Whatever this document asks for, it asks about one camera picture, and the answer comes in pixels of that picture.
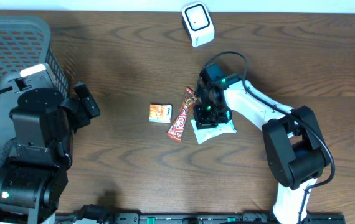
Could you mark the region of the teal snack packet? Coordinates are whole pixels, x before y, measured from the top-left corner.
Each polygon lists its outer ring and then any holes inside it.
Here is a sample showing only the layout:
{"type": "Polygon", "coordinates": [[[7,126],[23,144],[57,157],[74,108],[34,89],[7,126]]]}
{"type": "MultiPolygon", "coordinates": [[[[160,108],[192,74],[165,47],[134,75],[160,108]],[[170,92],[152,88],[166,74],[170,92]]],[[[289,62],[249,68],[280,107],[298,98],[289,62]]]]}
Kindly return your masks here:
{"type": "Polygon", "coordinates": [[[196,126],[196,121],[192,119],[191,124],[197,139],[197,143],[202,144],[208,139],[214,138],[224,133],[236,133],[237,130],[234,128],[231,113],[227,112],[226,115],[230,119],[227,123],[220,123],[214,128],[206,128],[206,129],[198,129],[196,126]]]}

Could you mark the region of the red Top chocolate bar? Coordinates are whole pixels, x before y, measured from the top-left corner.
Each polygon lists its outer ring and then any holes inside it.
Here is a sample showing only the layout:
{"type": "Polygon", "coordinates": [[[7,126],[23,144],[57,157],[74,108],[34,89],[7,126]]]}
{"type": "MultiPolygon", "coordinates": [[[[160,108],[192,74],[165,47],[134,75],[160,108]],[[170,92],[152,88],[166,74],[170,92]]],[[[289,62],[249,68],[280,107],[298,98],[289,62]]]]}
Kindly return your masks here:
{"type": "Polygon", "coordinates": [[[167,135],[171,139],[177,142],[181,142],[182,134],[184,132],[187,118],[189,116],[189,111],[192,109],[196,101],[197,97],[194,91],[190,87],[187,87],[185,89],[185,94],[179,113],[167,132],[167,135]]]}

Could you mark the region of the orange tissue packet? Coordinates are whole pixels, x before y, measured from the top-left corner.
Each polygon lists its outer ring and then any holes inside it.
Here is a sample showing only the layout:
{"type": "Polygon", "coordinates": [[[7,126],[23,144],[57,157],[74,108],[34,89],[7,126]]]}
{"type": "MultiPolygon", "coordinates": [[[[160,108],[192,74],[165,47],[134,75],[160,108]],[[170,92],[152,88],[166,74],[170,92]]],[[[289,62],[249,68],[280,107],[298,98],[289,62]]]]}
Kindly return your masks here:
{"type": "Polygon", "coordinates": [[[149,106],[149,122],[154,123],[170,123],[172,115],[171,105],[155,105],[149,106]]]}

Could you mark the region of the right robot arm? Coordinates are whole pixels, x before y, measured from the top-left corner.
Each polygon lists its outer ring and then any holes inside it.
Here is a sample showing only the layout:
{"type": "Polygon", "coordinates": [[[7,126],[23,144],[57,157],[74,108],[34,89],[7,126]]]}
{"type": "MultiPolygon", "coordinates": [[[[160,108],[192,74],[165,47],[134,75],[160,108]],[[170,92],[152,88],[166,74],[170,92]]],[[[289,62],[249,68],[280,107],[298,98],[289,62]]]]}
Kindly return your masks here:
{"type": "Polygon", "coordinates": [[[311,188],[331,163],[314,112],[283,105],[242,75],[224,75],[215,63],[201,70],[196,95],[201,102],[191,123],[198,143],[235,132],[234,111],[247,118],[262,132],[268,166],[278,181],[274,217],[279,223],[303,222],[311,188]]]}

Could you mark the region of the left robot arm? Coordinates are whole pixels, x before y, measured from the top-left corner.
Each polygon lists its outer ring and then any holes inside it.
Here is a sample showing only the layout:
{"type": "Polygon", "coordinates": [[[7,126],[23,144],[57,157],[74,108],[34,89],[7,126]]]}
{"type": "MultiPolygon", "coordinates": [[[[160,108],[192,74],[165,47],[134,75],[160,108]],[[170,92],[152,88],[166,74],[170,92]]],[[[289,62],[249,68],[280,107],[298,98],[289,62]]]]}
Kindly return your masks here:
{"type": "Polygon", "coordinates": [[[72,165],[73,135],[100,115],[87,86],[61,90],[46,63],[0,90],[0,223],[50,223],[72,165]]]}

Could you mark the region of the white barcode scanner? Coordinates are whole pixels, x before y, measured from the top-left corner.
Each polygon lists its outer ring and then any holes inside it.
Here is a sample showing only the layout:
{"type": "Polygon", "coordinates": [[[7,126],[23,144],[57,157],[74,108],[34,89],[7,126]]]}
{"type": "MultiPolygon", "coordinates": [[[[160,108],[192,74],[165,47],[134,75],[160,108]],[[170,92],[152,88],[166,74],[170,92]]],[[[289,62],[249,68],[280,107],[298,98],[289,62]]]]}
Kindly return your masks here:
{"type": "Polygon", "coordinates": [[[182,24],[193,47],[211,42],[215,37],[215,28],[206,6],[196,2],[182,10],[182,24]]]}

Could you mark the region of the grey plastic mesh basket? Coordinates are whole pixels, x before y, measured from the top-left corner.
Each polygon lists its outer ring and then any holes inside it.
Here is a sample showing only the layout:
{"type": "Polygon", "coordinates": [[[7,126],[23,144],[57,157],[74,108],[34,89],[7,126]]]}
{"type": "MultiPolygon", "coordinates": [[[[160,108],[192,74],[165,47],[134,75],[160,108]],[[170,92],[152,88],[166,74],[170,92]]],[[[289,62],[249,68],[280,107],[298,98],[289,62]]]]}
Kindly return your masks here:
{"type": "Polygon", "coordinates": [[[0,16],[0,90],[13,88],[0,94],[0,160],[5,143],[16,135],[9,112],[22,93],[31,87],[54,87],[65,98],[69,95],[69,79],[54,56],[50,40],[50,27],[39,17],[0,16]],[[49,69],[44,80],[24,78],[22,87],[18,87],[20,72],[38,64],[46,64],[49,69]]]}

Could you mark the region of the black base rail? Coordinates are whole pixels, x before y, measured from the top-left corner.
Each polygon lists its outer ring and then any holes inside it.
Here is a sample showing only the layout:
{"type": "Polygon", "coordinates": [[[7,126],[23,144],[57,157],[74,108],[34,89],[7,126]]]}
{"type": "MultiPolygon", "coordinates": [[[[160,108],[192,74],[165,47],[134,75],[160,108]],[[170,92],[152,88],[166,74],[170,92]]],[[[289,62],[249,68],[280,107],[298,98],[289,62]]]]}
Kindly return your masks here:
{"type": "Polygon", "coordinates": [[[270,212],[245,212],[243,214],[143,214],[108,210],[97,205],[84,205],[71,214],[55,216],[55,224],[267,224],[277,223],[270,212]]]}

